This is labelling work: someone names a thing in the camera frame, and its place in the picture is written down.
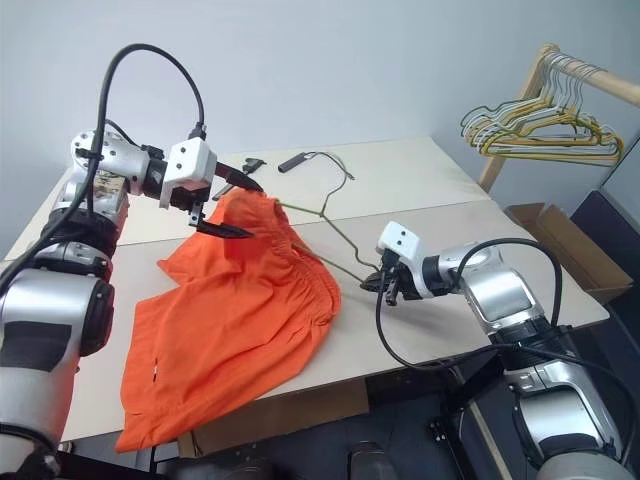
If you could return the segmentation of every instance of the black tool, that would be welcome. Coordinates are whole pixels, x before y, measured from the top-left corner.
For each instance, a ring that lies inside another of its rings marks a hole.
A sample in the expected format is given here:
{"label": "black tool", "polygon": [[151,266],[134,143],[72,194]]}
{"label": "black tool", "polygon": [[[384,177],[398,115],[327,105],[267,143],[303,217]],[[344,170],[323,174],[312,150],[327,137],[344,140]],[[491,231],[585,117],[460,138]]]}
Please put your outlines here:
{"label": "black tool", "polygon": [[[255,172],[258,168],[260,168],[262,165],[266,165],[267,162],[265,162],[264,160],[260,160],[259,158],[245,158],[244,160],[244,165],[242,166],[242,171],[245,173],[245,175],[242,175],[243,179],[245,180],[245,182],[243,183],[248,183],[249,184],[255,184],[258,185],[255,181],[251,180],[249,177],[247,177],[246,175],[250,175],[253,172]],[[247,188],[245,185],[241,185],[239,183],[234,183],[233,181],[230,180],[235,180],[235,176],[233,176],[234,171],[237,172],[237,170],[231,168],[231,167],[227,167],[227,165],[224,165],[223,163],[218,163],[218,165],[223,165],[224,167],[229,169],[229,176],[227,178],[227,175],[224,174],[219,174],[218,173],[218,168],[216,166],[216,175],[224,177],[227,180],[227,185],[225,185],[224,187],[222,187],[222,189],[220,189],[220,191],[218,193],[216,193],[211,200],[215,200],[218,201],[220,200],[220,198],[226,194],[229,193],[229,191],[234,187],[234,186],[238,186],[238,187],[242,187],[245,188],[247,190],[256,190],[255,188]]]}
{"label": "black tool", "polygon": [[291,170],[293,167],[297,167],[298,165],[300,165],[302,162],[309,160],[310,158],[312,158],[315,155],[315,152],[300,152],[298,155],[296,155],[293,158],[290,158],[289,160],[287,160],[286,162],[281,163],[280,165],[278,165],[278,171],[280,173],[286,173],[289,170]]}

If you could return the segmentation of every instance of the cardboard box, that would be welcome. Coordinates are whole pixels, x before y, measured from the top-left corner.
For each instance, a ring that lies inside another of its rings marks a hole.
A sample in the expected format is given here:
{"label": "cardboard box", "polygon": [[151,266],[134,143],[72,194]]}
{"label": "cardboard box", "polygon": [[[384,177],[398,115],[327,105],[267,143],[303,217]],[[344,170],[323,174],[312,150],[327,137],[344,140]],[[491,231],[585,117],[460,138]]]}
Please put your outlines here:
{"label": "cardboard box", "polygon": [[255,400],[178,437],[180,457],[194,458],[321,423],[369,412],[364,378]]}
{"label": "cardboard box", "polygon": [[578,285],[601,304],[631,288],[633,279],[555,205],[512,205],[505,213],[552,250]]}

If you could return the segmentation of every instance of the black cable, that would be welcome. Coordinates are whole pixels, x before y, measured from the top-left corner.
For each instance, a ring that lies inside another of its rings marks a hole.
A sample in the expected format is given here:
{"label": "black cable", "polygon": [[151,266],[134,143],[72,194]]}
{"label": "black cable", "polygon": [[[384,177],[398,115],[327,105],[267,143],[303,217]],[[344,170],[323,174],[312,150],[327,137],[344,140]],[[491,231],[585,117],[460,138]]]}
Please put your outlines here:
{"label": "black cable", "polygon": [[[113,81],[113,76],[116,72],[116,68],[118,67],[118,64],[124,59],[124,57],[126,57],[130,53],[140,50],[153,52],[160,55],[161,57],[166,58],[180,71],[180,73],[182,73],[184,78],[187,80],[187,83],[189,83],[189,86],[193,91],[193,95],[196,98],[196,103],[198,104],[198,121],[196,122],[195,128],[189,135],[189,138],[191,138],[192,136],[199,136],[204,140],[204,105],[202,104],[202,97],[200,96],[198,87],[193,81],[193,78],[191,78],[191,75],[189,75],[189,72],[187,72],[182,64],[178,62],[178,60],[176,60],[170,53],[165,52],[161,48],[155,47],[153,45],[148,45],[146,43],[133,43],[131,45],[127,45],[118,53],[116,53],[116,55],[109,63],[107,72],[105,73],[104,79],[102,80],[102,89],[100,90],[100,99],[98,100],[98,121],[96,124],[95,133],[93,135],[93,140],[91,141],[91,155],[99,156],[102,152],[104,130],[107,121],[107,101],[109,99],[109,90],[111,89],[111,82]],[[93,213],[93,185],[89,185],[89,190],[87,192],[87,211],[90,215]]]}
{"label": "black cable", "polygon": [[96,129],[94,132],[93,140],[91,142],[91,150],[89,152],[84,152],[87,158],[87,177],[73,198],[71,204],[65,212],[56,220],[56,222],[47,228],[46,231],[42,232],[40,238],[34,242],[34,244],[20,257],[18,257],[7,269],[3,272],[2,277],[0,278],[0,297],[6,292],[7,288],[11,281],[15,278],[15,276],[23,269],[25,266],[31,261],[31,259],[38,253],[39,250],[44,248],[43,246],[54,237],[55,233],[58,231],[60,226],[64,224],[70,217],[73,215],[76,210],[82,204],[82,201],[86,198],[87,200],[87,212],[91,215],[93,213],[93,180],[95,178],[96,172],[98,171],[98,165],[100,160],[102,159],[102,145],[104,142],[104,131],[105,125],[107,121],[107,100],[109,98],[109,90],[111,88],[111,82],[113,81],[113,75],[116,71],[118,64],[122,61],[124,57],[129,55],[132,52],[136,52],[139,50],[146,50],[149,52],[156,53],[161,57],[169,60],[185,77],[193,94],[196,98],[196,103],[198,105],[198,121],[196,122],[195,128],[189,134],[189,138],[193,138],[194,136],[199,136],[204,140],[206,137],[205,133],[205,125],[204,125],[204,106],[202,104],[202,97],[200,96],[200,92],[198,91],[198,87],[195,82],[189,75],[189,72],[169,53],[165,52],[161,48],[154,47],[153,45],[148,45],[145,43],[134,43],[124,47],[113,57],[109,66],[107,67],[107,71],[105,73],[104,79],[102,81],[102,89],[100,90],[100,99],[98,102],[98,120],[96,124]]}
{"label": "black cable", "polygon": [[116,132],[118,132],[120,134],[120,136],[122,138],[124,138],[127,142],[129,142],[131,145],[133,145],[134,147],[137,147],[138,144],[136,142],[134,142],[133,140],[131,140],[131,137],[129,135],[127,135],[127,132],[125,132],[122,127],[120,125],[118,125],[116,122],[114,122],[113,120],[109,120],[108,118],[105,120],[105,122],[107,125],[109,125],[111,128],[113,128]]}
{"label": "black cable", "polygon": [[597,371],[600,372],[602,374],[605,374],[607,376],[607,378],[609,378],[610,380],[612,380],[617,386],[618,388],[622,391],[622,393],[625,396],[625,399],[628,403],[629,406],[629,411],[630,411],[630,425],[629,425],[629,429],[626,435],[626,439],[624,440],[623,444],[624,447],[622,449],[622,454],[621,454],[621,458],[620,458],[620,463],[625,465],[629,459],[629,454],[631,451],[631,446],[633,444],[633,439],[635,438],[636,435],[636,429],[637,429],[637,419],[638,419],[638,408],[636,406],[633,394],[631,393],[631,391],[627,388],[627,386],[624,384],[624,382],[622,380],[620,380],[620,378],[618,376],[616,376],[613,372],[607,370],[604,367],[601,367],[600,365],[596,364],[596,363],[591,363],[588,362],[586,360],[582,360],[570,355],[564,355],[561,353],[555,353],[555,352],[549,352],[546,350],[540,350],[538,348],[532,348],[532,347],[525,347],[525,346],[521,346],[515,343],[495,343],[492,345],[487,345],[484,347],[480,347],[476,350],[473,350],[471,352],[467,352],[461,356],[459,356],[458,358],[454,358],[452,360],[445,360],[445,361],[441,361],[438,360],[438,364],[433,364],[435,362],[430,362],[430,363],[426,363],[426,364],[416,364],[416,363],[411,363],[407,360],[405,360],[404,358],[402,358],[400,355],[398,355],[393,348],[391,348],[391,345],[389,345],[389,342],[387,341],[384,332],[382,331],[382,320],[381,320],[381,310],[382,310],[382,297],[384,294],[384,284],[385,284],[385,276],[386,276],[387,272],[385,269],[382,270],[382,273],[380,275],[380,288],[378,289],[378,297],[376,300],[376,329],[378,330],[378,336],[380,337],[380,341],[382,342],[382,345],[384,346],[385,350],[389,353],[389,355],[391,355],[398,363],[404,365],[405,367],[414,369],[414,370],[420,370],[423,372],[431,372],[431,373],[440,373],[443,372],[445,370],[449,370],[453,367],[456,367],[462,363],[467,362],[468,360],[470,360],[471,358],[477,357],[479,355],[483,355],[485,353],[489,353],[489,352],[498,352],[498,351],[505,351],[505,350],[510,350],[510,351],[516,351],[516,352],[522,352],[522,353],[529,353],[532,355],[536,355],[538,357],[541,358],[546,358],[547,360],[562,360],[565,362],[569,362],[569,363],[574,363],[576,365],[580,365],[583,366],[585,368],[591,369],[593,371]]}
{"label": "black cable", "polygon": [[553,309],[551,311],[550,323],[552,327],[557,326],[558,317],[560,316],[560,303],[562,302],[562,267],[560,266],[560,262],[558,261],[555,254],[539,242],[536,242],[534,240],[527,240],[525,238],[497,238],[495,240],[488,240],[486,242],[479,243],[471,250],[469,250],[464,257],[462,257],[462,260],[460,261],[460,265],[458,266],[456,275],[454,277],[453,284],[459,288],[460,280],[462,278],[462,271],[464,270],[464,267],[466,266],[469,259],[476,253],[493,245],[505,244],[527,245],[529,247],[533,247],[544,253],[551,261],[551,265],[553,266],[553,275],[555,277],[555,287],[553,290]]}

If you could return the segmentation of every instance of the floor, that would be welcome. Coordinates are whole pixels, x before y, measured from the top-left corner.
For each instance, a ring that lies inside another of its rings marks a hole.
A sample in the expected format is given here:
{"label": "floor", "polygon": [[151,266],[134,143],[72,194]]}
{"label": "floor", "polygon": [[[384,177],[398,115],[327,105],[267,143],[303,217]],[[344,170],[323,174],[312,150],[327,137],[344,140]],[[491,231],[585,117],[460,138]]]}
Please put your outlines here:
{"label": "floor", "polygon": [[[574,215],[574,220],[603,248],[627,273],[640,279],[640,239],[616,223],[617,217],[606,200],[592,194]],[[612,368],[640,397],[640,285],[612,303],[614,312],[610,321],[574,335],[581,354],[594,362]],[[465,373],[473,369],[468,366]],[[371,413],[331,422],[294,434],[275,437],[241,448],[231,449],[198,460],[168,460],[159,464],[159,471],[178,480],[217,480],[225,477],[230,468],[246,459],[266,457],[295,472],[293,478],[344,479],[347,478],[349,447],[363,440],[378,442],[389,453],[400,479],[455,479],[451,459],[444,446],[436,443],[426,428],[437,415],[440,397],[425,388],[426,382],[411,377],[402,380],[397,388],[377,388],[377,380],[370,383]],[[594,377],[601,395],[612,411],[621,411],[621,397],[606,380]],[[526,462],[511,420],[513,397],[504,385],[498,385],[478,401],[487,424],[502,453],[514,480],[533,479],[535,470]],[[616,419],[626,426],[624,418]],[[495,466],[481,440],[472,416],[465,413],[461,435],[469,456],[481,479],[498,478]],[[79,455],[103,459],[113,463],[148,469],[149,451],[116,455],[113,444],[117,434],[102,435],[76,442]],[[640,443],[636,440],[636,471],[640,472]],[[156,458],[175,456],[175,446],[165,446],[156,452]]]}

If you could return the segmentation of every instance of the wire hanger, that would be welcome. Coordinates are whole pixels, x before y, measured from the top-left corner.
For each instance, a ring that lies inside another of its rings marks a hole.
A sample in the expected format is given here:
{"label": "wire hanger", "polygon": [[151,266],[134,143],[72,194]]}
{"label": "wire hanger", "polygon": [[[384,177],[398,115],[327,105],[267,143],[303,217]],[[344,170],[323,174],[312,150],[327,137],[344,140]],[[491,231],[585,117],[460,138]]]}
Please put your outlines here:
{"label": "wire hanger", "polygon": [[[559,70],[572,61],[572,57],[559,52],[548,53],[543,58],[542,75],[546,81],[537,97],[503,102],[493,110],[486,106],[473,109],[460,122],[461,135],[479,153],[488,156],[607,166],[617,162],[622,152],[620,138],[613,129],[581,111],[582,85],[602,69],[582,64],[573,75],[564,77],[563,84]],[[547,127],[559,125],[573,131],[546,131]]]}
{"label": "wire hanger", "polygon": [[[329,193],[327,193],[327,195],[324,198],[324,202],[322,203],[322,208],[320,209],[319,212],[316,212],[315,210],[311,210],[308,208],[304,208],[304,207],[299,207],[297,205],[292,205],[290,203],[285,203],[282,202],[280,200],[277,200],[277,203],[285,208],[291,208],[293,210],[298,210],[300,212],[305,212],[305,213],[309,213],[311,215],[317,215],[318,217],[320,217],[321,219],[323,219],[325,222],[327,222],[327,224],[333,228],[336,233],[338,235],[340,235],[344,241],[346,241],[351,248],[353,249],[354,252],[354,258],[356,260],[356,262],[358,262],[361,265],[364,265],[366,267],[372,268],[374,271],[379,272],[379,268],[374,265],[373,263],[369,263],[369,262],[365,262],[364,260],[362,260],[360,258],[360,250],[358,249],[358,246],[342,231],[338,228],[338,226],[326,215],[326,210],[327,210],[327,204],[329,202],[329,199],[331,198],[331,196],[335,193],[337,193],[338,191],[340,191],[345,184],[347,183],[347,180],[355,180],[355,177],[349,173],[349,171],[347,170],[344,162],[342,161],[342,159],[340,157],[338,157],[337,155],[333,154],[333,153],[329,153],[329,152],[309,152],[310,154],[312,154],[313,157],[315,156],[323,156],[326,157],[328,159],[330,159],[333,163],[336,164],[336,166],[342,171],[343,173],[343,177],[342,177],[342,181],[340,182],[340,184],[334,188],[333,190],[331,190]],[[358,280],[358,282],[362,283],[364,282],[364,280],[360,277],[358,277],[356,274],[354,274],[353,272],[349,271],[347,268],[342,267],[324,257],[321,257],[320,255],[312,252],[311,250],[304,248],[302,245],[299,245],[297,243],[293,244],[294,248],[304,251],[305,253],[314,255],[316,257],[318,257],[320,260],[323,260],[325,262],[327,262],[329,265],[332,265],[336,268],[338,268],[339,270],[342,270],[343,272],[345,272],[346,274],[350,275],[351,277],[355,278],[356,280]]]}

